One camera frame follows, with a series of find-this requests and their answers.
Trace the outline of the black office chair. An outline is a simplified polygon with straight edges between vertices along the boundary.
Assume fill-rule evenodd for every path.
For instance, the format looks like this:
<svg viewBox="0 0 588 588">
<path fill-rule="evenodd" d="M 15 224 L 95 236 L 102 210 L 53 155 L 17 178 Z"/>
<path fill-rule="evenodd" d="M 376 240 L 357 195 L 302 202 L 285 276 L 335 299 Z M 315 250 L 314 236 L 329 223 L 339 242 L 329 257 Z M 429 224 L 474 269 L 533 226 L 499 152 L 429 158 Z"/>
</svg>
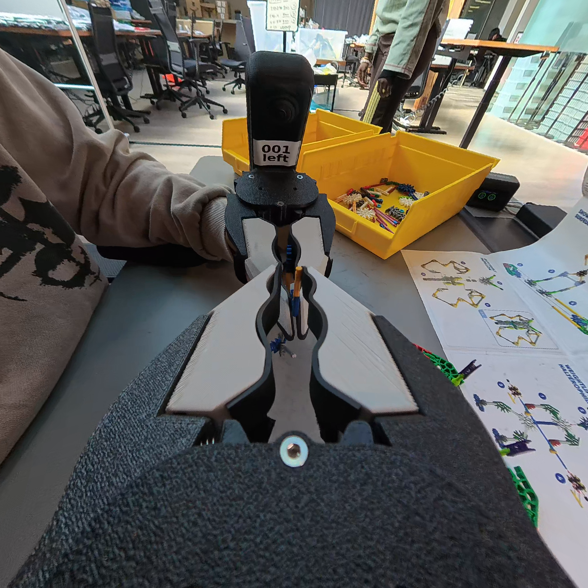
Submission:
<svg viewBox="0 0 588 588">
<path fill-rule="evenodd" d="M 165 44 L 165 56 L 159 65 L 159 74 L 165 78 L 165 89 L 158 98 L 151 100 L 152 105 L 160 110 L 165 100 L 177 102 L 184 119 L 187 118 L 187 110 L 194 106 L 203 109 L 212 120 L 215 116 L 210 107 L 219 107 L 223 114 L 227 114 L 224 105 L 207 97 L 209 91 L 203 86 L 202 74 L 210 71 L 214 73 L 215 67 L 189 57 L 161 1 L 150 1 L 149 5 Z"/>
<path fill-rule="evenodd" d="M 149 123 L 149 111 L 136 111 L 131 107 L 129 92 L 133 90 L 130 73 L 125 69 L 118 50 L 114 19 L 105 1 L 88 1 L 92 27 L 95 77 L 107 110 L 115 121 L 128 123 L 133 131 L 140 132 L 135 120 Z"/>
</svg>

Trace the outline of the pile of toy building pieces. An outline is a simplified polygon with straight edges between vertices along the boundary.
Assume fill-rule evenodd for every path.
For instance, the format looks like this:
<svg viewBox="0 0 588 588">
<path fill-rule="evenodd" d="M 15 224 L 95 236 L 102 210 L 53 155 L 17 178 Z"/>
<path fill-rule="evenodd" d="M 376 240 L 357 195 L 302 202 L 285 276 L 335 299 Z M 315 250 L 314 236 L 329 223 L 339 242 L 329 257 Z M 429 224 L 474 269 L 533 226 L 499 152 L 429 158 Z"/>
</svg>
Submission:
<svg viewBox="0 0 588 588">
<path fill-rule="evenodd" d="M 382 178 L 378 183 L 348 189 L 333 202 L 393 233 L 414 203 L 429 195 L 429 191 L 419 192 L 411 184 Z"/>
</svg>

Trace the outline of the colourful toy rod model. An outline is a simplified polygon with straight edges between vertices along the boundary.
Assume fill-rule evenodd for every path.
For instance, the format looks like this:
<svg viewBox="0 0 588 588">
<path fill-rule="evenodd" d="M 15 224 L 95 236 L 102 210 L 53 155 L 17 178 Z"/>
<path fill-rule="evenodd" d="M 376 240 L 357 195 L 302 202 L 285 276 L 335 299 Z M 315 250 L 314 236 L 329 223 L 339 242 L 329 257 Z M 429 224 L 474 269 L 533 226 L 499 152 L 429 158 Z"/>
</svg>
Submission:
<svg viewBox="0 0 588 588">
<path fill-rule="evenodd" d="M 480 365 L 476 365 L 476 361 L 473 360 L 463 370 L 457 371 L 456 368 L 448 360 L 437 356 L 416 343 L 413 344 L 424 356 L 426 356 L 435 367 L 441 371 L 446 378 L 448 378 L 454 386 L 459 387 L 465 379 L 470 376 Z M 516 487 L 518 497 L 525 508 L 526 513 L 531 519 L 535 528 L 539 527 L 539 498 L 532 488 L 528 478 L 526 477 L 523 469 L 519 466 L 509 468 L 512 481 Z"/>
</svg>

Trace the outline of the wooden table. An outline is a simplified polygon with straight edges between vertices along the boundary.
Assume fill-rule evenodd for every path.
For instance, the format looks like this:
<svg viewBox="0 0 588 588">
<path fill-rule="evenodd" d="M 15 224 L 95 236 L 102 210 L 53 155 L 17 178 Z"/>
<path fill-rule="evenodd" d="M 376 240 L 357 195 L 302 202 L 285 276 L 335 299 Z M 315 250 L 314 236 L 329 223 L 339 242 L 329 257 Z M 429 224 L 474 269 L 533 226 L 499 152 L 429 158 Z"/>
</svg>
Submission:
<svg viewBox="0 0 588 588">
<path fill-rule="evenodd" d="M 464 136 L 462 137 L 459 147 L 467 149 L 473 140 L 480 124 L 490 105 L 491 99 L 493 98 L 497 87 L 508 67 L 512 58 L 524 58 L 541 54 L 548 56 L 549 54 L 557 53 L 560 48 L 558 46 L 548 45 L 529 45 L 525 43 L 509 43 L 491 40 L 460 40 L 444 38 L 439 42 L 441 47 L 456 48 L 461 52 L 466 51 L 468 53 L 471 49 L 489 49 L 497 56 L 501 57 L 495 73 L 489 80 L 488 87 L 486 88 L 484 95 L 471 119 Z"/>
</svg>

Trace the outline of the yellow plastic bin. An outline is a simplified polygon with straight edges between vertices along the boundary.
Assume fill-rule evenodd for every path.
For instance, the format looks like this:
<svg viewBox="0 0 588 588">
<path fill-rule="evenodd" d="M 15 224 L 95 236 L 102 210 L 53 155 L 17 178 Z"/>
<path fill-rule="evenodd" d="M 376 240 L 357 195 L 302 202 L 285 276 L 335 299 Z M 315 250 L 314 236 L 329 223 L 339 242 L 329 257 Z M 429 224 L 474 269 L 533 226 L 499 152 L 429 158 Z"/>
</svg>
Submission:
<svg viewBox="0 0 588 588">
<path fill-rule="evenodd" d="M 302 159 L 305 151 L 354 141 L 377 135 L 381 127 L 354 120 L 324 109 L 309 114 L 300 147 Z M 249 170 L 249 141 L 246 117 L 227 119 L 222 124 L 222 155 L 234 172 L 241 175 Z"/>
<path fill-rule="evenodd" d="M 317 181 L 336 217 L 336 229 L 382 259 L 455 216 L 480 187 L 498 159 L 398 131 L 305 151 L 298 171 Z M 348 189 L 382 178 L 413 185 L 430 195 L 417 201 L 393 233 L 333 202 Z"/>
</svg>

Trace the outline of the person's beige clothing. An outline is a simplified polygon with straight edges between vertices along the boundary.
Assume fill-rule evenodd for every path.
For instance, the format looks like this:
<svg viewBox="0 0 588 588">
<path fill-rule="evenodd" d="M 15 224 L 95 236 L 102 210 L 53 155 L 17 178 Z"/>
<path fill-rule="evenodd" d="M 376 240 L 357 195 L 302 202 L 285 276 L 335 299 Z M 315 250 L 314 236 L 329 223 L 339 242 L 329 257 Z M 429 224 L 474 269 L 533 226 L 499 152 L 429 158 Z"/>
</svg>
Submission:
<svg viewBox="0 0 588 588">
<path fill-rule="evenodd" d="M 56 385 L 107 282 L 78 233 L 128 147 L 1 51 L 1 461 Z"/>
</svg>

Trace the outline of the white folded instruction booklet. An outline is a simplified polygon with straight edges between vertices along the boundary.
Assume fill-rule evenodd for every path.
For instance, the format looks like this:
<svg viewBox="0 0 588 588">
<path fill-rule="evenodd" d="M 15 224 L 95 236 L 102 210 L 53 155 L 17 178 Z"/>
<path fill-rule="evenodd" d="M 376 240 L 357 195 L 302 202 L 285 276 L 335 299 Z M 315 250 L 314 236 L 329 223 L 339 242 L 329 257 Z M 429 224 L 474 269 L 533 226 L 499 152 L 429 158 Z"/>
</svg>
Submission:
<svg viewBox="0 0 588 588">
<path fill-rule="evenodd" d="M 587 197 L 530 246 L 403 257 L 447 359 L 480 365 L 462 392 L 536 493 L 545 543 L 585 586 Z"/>
</svg>

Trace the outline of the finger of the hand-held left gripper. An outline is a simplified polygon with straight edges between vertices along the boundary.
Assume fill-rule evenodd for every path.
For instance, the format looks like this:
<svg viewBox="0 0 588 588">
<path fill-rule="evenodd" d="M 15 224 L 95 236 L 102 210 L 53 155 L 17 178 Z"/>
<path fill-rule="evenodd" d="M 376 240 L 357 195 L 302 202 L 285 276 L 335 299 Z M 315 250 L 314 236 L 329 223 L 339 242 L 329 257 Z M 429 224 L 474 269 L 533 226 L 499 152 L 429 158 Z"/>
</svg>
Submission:
<svg viewBox="0 0 588 588">
<path fill-rule="evenodd" d="M 276 226 L 261 218 L 242 221 L 246 244 L 245 273 L 247 281 L 253 280 L 267 268 L 276 268 L 279 258 L 275 254 Z"/>
<path fill-rule="evenodd" d="M 325 275 L 327 254 L 323 244 L 320 218 L 303 217 L 295 222 L 295 241 L 298 244 L 297 267 L 312 267 Z"/>
</svg>

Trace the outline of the black device with green display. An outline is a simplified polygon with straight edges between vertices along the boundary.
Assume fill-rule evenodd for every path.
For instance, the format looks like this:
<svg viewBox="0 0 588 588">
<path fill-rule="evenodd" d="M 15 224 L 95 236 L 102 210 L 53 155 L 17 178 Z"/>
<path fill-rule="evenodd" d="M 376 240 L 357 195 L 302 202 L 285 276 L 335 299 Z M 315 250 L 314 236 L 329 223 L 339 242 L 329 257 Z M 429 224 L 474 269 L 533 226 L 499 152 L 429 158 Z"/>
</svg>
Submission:
<svg viewBox="0 0 588 588">
<path fill-rule="evenodd" d="M 517 177 L 491 172 L 474 191 L 466 205 L 489 212 L 500 212 L 511 201 L 519 187 Z"/>
</svg>

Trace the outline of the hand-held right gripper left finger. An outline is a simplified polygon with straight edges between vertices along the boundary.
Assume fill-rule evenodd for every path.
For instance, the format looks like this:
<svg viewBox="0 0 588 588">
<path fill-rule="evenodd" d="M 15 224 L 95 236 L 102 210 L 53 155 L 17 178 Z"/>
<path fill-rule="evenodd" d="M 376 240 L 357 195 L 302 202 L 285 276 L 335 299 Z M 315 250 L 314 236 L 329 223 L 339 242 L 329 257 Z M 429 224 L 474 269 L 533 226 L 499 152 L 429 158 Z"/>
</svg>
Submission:
<svg viewBox="0 0 588 588">
<path fill-rule="evenodd" d="M 281 304 L 281 268 L 268 267 L 206 317 L 170 389 L 167 415 L 239 422 L 249 440 L 268 440 L 275 400 L 268 333 Z"/>
</svg>

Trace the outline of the white sign on stand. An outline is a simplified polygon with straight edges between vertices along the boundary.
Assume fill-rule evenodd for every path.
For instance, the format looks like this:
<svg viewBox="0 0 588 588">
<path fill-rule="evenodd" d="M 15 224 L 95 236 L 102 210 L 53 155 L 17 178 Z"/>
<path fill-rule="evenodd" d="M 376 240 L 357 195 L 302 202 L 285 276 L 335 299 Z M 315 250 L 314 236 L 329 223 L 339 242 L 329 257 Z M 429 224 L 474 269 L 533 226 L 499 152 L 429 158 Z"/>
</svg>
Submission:
<svg viewBox="0 0 588 588">
<path fill-rule="evenodd" d="M 297 32 L 300 1 L 266 1 L 266 30 L 270 32 Z"/>
</svg>

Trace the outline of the small black box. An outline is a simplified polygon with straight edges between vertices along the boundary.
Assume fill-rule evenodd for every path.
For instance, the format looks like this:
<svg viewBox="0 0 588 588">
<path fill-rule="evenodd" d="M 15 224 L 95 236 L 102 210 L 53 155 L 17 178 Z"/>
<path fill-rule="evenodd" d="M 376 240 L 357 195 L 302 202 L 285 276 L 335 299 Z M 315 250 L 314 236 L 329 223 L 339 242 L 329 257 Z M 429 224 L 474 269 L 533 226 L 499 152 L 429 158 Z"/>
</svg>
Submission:
<svg viewBox="0 0 588 588">
<path fill-rule="evenodd" d="M 556 206 L 525 203 L 516 213 L 515 221 L 539 240 L 554 230 L 567 213 Z"/>
</svg>

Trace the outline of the person's left forearm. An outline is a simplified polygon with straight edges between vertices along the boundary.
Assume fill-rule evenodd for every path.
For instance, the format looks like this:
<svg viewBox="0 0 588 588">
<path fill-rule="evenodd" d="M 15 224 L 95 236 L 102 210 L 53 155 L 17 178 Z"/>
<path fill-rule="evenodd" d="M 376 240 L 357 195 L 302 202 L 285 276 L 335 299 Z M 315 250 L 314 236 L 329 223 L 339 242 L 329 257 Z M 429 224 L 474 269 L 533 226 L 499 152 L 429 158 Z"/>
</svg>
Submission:
<svg viewBox="0 0 588 588">
<path fill-rule="evenodd" d="M 146 153 L 131 152 L 118 130 L 103 135 L 71 121 L 50 148 L 48 200 L 74 230 L 101 246 L 189 247 L 211 261 L 232 261 L 224 213 L 233 189 L 169 172 Z"/>
</svg>

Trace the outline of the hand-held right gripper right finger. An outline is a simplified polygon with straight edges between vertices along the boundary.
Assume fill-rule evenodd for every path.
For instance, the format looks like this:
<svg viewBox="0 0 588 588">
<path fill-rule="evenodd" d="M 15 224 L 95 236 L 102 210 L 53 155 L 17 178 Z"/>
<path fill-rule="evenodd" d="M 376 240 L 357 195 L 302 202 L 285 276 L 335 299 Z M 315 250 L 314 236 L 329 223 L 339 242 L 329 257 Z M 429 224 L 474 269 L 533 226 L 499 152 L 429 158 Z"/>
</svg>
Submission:
<svg viewBox="0 0 588 588">
<path fill-rule="evenodd" d="M 380 317 L 312 267 L 303 269 L 302 294 L 316 339 L 309 390 L 320 437 L 338 440 L 357 420 L 417 414 Z"/>
</svg>

